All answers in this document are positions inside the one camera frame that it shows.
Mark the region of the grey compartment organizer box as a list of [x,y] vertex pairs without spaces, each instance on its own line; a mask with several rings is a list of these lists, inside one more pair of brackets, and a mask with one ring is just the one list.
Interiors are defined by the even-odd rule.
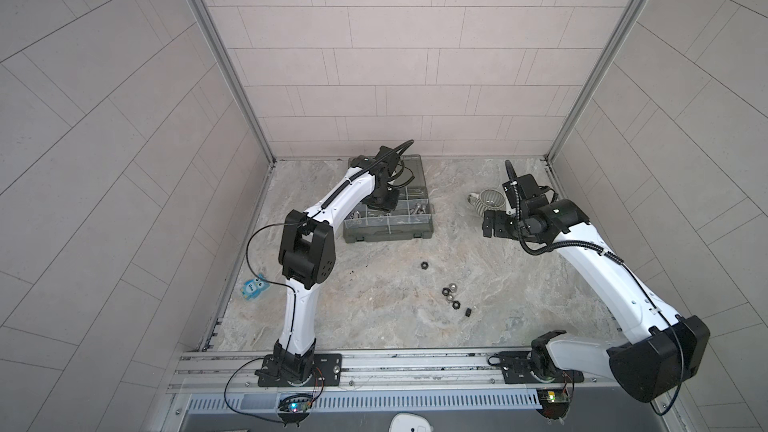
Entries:
[[432,206],[420,155],[405,155],[407,167],[404,178],[395,180],[396,185],[406,182],[412,173],[415,178],[399,192],[398,203],[391,212],[383,212],[358,204],[346,217],[342,237],[347,243],[382,242],[411,239],[429,239],[434,232]]

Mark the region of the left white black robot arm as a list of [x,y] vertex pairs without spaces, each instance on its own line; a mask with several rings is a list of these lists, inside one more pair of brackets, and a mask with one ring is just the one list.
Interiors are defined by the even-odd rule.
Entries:
[[382,146],[372,158],[361,155],[335,187],[304,211],[293,210],[283,223],[278,254],[287,287],[284,326],[273,348],[278,376],[303,384],[314,370],[315,316],[321,285],[336,262],[336,235],[346,217],[360,203],[383,212],[395,209],[395,185],[402,155],[414,144],[407,140],[393,148]]

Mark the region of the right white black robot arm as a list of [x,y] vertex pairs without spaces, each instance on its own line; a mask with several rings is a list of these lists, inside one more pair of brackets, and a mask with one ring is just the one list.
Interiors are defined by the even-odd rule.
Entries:
[[570,371],[607,377],[642,403],[695,377],[710,338],[705,323],[682,316],[646,286],[573,201],[530,174],[519,176],[512,167],[507,174],[502,188],[508,207],[485,212],[484,236],[515,240],[530,256],[561,255],[607,306],[625,338],[609,343],[547,332],[531,343],[533,377],[544,383]]

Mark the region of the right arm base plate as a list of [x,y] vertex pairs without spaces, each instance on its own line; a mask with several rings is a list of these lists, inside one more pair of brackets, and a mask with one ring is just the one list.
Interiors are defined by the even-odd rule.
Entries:
[[584,374],[575,370],[556,369],[554,372],[534,371],[533,361],[528,351],[501,351],[491,354],[486,363],[499,369],[506,385],[515,384],[573,384],[583,383]]

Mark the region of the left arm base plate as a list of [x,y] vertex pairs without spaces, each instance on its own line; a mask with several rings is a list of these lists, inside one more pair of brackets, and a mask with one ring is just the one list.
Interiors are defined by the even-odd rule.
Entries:
[[259,387],[303,387],[315,383],[338,386],[342,360],[341,354],[317,354],[312,351],[304,356],[269,354],[255,375]]

